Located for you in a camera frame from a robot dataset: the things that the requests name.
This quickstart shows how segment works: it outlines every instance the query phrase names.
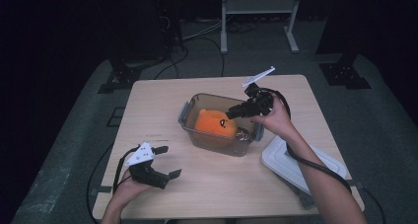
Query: container handle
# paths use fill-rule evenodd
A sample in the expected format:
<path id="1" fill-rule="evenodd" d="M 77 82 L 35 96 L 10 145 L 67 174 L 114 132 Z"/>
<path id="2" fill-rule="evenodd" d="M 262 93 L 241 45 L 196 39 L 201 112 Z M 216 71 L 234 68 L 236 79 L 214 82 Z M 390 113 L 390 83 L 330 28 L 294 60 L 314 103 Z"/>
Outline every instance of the container handle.
<path id="1" fill-rule="evenodd" d="M 185 124 L 185 116 L 186 116 L 186 112 L 187 112 L 189 106 L 190 106 L 189 102 L 184 103 L 184 105 L 183 105 L 183 107 L 180 111 L 180 114 L 178 115 L 178 119 L 177 119 L 179 124 Z"/>
<path id="2" fill-rule="evenodd" d="M 262 136 L 264 135 L 264 125 L 262 125 L 261 123 L 256 123 L 254 125 L 254 130 L 255 130 L 254 141 L 259 142 Z"/>

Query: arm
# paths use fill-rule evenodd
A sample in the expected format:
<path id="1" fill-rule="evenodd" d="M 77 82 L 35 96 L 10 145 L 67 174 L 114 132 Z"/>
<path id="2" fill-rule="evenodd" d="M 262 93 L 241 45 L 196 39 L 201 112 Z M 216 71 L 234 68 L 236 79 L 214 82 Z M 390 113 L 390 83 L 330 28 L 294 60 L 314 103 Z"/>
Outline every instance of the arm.
<path id="1" fill-rule="evenodd" d="M 141 192 L 150 186 L 139 184 L 130 178 L 129 170 L 126 170 L 116 192 L 107 204 L 102 219 L 102 224 L 118 224 L 123 208 Z"/>
<path id="2" fill-rule="evenodd" d="M 287 141 L 298 156 L 324 166 L 295 128 L 277 97 L 274 97 L 273 110 L 268 115 L 257 115 L 251 120 L 264 124 L 268 130 Z M 319 214 L 326 223 L 367 223 L 357 201 L 343 184 L 317 169 L 301 163 L 299 167 Z"/>

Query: person's right hand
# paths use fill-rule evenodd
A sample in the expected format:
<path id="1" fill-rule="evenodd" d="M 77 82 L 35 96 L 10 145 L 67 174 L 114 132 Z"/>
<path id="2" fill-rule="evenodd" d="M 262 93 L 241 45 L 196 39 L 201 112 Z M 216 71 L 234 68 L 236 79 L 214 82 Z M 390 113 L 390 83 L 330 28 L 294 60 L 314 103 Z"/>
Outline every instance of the person's right hand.
<path id="1" fill-rule="evenodd" d="M 296 131 L 296 128 L 280 99 L 276 95 L 273 95 L 273 99 L 273 109 L 268 115 L 256 115 L 250 120 L 263 124 L 265 128 L 286 140 Z"/>

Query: metal stand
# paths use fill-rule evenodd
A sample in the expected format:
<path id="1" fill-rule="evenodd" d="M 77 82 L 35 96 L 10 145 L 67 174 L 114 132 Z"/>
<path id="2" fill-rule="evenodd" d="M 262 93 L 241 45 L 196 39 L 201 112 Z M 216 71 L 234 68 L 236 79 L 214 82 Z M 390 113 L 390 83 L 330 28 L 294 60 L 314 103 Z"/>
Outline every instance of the metal stand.
<path id="1" fill-rule="evenodd" d="M 292 34 L 299 3 L 300 0 L 222 0 L 221 52 L 228 52 L 227 15 L 290 13 L 290 23 L 284 28 L 284 31 L 292 52 L 299 53 Z"/>
<path id="2" fill-rule="evenodd" d="M 348 48 L 336 63 L 320 63 L 326 81 L 330 86 L 345 86 L 347 89 L 371 89 L 365 78 L 360 77 L 353 63 L 359 53 L 355 41 L 351 40 Z"/>
<path id="3" fill-rule="evenodd" d="M 99 88 L 98 94 L 113 93 L 115 89 L 131 89 L 133 84 L 139 80 L 142 68 L 126 66 L 122 56 L 117 54 L 110 45 L 107 48 L 107 56 L 113 70 L 108 76 L 107 82 Z"/>

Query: forearm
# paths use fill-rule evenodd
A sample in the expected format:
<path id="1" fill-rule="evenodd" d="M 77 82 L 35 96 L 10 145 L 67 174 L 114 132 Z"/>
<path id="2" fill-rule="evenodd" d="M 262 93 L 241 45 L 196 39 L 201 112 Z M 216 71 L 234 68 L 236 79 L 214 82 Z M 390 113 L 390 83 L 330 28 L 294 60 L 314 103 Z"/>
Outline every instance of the forearm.
<path id="1" fill-rule="evenodd" d="M 110 201 L 105 209 L 102 224 L 119 224 L 122 211 L 122 205 Z"/>
<path id="2" fill-rule="evenodd" d="M 300 157 L 324 166 L 302 135 L 294 130 L 284 138 Z M 299 163 L 313 200 L 326 223 L 366 223 L 352 194 L 335 178 Z"/>

